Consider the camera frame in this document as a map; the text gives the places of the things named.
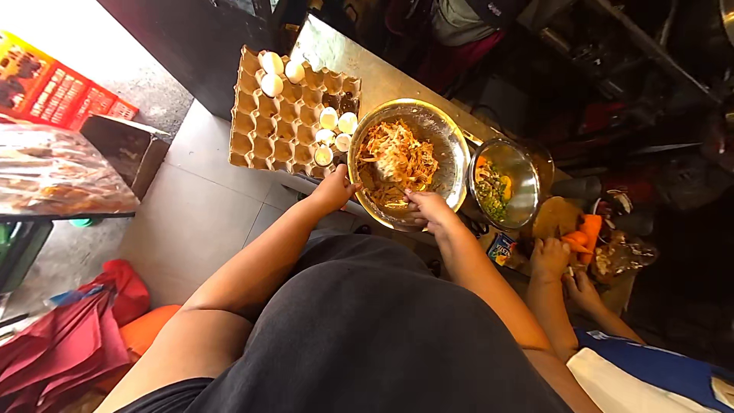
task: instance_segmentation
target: dark shirt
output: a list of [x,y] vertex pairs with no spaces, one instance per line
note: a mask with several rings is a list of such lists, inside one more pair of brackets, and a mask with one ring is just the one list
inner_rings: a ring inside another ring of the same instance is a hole
[[313,240],[294,274],[219,377],[121,411],[570,412],[494,311],[403,245]]

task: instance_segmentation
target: black cabinet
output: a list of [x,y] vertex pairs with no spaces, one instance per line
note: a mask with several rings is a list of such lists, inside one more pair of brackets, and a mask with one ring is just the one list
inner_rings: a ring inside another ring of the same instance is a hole
[[224,119],[230,119],[242,45],[282,53],[267,0],[98,2],[209,112]]

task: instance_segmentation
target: metal mixing bowl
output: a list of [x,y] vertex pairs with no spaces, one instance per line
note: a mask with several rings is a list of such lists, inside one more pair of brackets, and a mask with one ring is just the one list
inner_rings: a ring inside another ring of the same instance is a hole
[[[349,144],[349,180],[362,182],[357,172],[357,155],[360,145],[367,138],[367,131],[381,122],[392,123],[401,119],[417,140],[433,144],[433,156],[438,161],[438,170],[429,190],[441,195],[457,211],[466,197],[464,176],[469,163],[469,148],[454,121],[443,111],[424,101],[404,98],[385,102],[362,118]],[[405,232],[421,230],[406,218],[405,207],[377,205],[363,191],[357,192],[357,199],[374,219],[389,228]]]
[[[485,157],[501,175],[512,181],[512,198],[507,204],[507,214],[502,220],[494,220],[479,204],[476,195],[476,161]],[[502,231],[514,231],[529,223],[540,205],[540,179],[531,155],[518,143],[506,138],[494,138],[479,146],[471,157],[466,175],[466,186],[471,195],[462,211],[473,220],[489,223]]]

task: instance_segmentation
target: egg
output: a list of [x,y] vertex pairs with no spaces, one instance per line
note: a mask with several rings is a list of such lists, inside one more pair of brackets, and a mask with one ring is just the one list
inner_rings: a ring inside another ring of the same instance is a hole
[[298,83],[303,80],[306,76],[306,72],[303,70],[303,65],[296,63],[293,60],[286,64],[286,77],[291,83]]
[[266,73],[283,74],[283,59],[276,53],[268,51],[259,58],[260,65]]
[[283,92],[283,80],[277,74],[268,73],[260,81],[260,89],[266,95],[274,98]]
[[339,130],[346,134],[353,134],[357,129],[357,116],[352,112],[345,112],[341,118],[339,118]]
[[336,136],[336,134],[329,129],[320,129],[316,133],[316,142],[331,145],[334,143],[334,136]]
[[321,146],[316,149],[316,153],[313,154],[313,158],[320,166],[327,166],[334,160],[334,152],[327,146]]
[[349,150],[349,143],[352,141],[352,137],[346,133],[340,133],[336,136],[334,144],[340,152],[347,152]]
[[319,116],[319,123],[323,129],[333,130],[338,122],[339,115],[333,107],[325,107]]

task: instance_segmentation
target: hand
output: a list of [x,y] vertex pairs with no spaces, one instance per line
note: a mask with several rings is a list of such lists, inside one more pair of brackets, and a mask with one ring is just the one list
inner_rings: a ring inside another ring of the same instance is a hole
[[575,274],[575,278],[569,273],[565,273],[563,276],[563,281],[565,281],[571,299],[584,311],[592,314],[606,310],[588,275],[583,271],[576,271]]
[[355,194],[362,184],[350,184],[346,177],[347,167],[341,164],[330,173],[304,201],[312,205],[323,216],[340,209]]
[[548,238],[545,242],[535,240],[535,249],[530,257],[532,277],[539,277],[542,281],[561,281],[570,252],[570,245],[556,238]]
[[437,193],[405,190],[404,198],[415,224],[425,226],[431,234],[440,233],[455,225],[464,225],[456,212],[448,207],[446,200]]

